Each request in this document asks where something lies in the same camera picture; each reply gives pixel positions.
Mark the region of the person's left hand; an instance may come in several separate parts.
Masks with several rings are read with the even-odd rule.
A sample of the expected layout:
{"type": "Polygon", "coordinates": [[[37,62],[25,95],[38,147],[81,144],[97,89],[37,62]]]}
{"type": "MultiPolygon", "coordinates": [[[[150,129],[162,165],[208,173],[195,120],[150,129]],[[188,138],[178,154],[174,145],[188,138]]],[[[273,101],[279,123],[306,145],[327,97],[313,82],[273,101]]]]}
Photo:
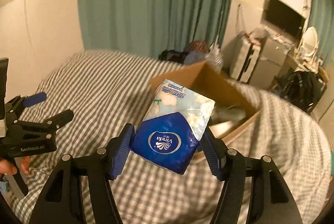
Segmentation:
{"type": "MultiPolygon", "coordinates": [[[[29,156],[23,157],[22,163],[20,165],[20,169],[24,174],[29,173],[29,156]]],[[[16,166],[14,166],[10,161],[7,161],[5,159],[1,159],[0,161],[0,174],[9,174],[9,175],[15,175],[18,172],[18,169],[16,166]]]]}

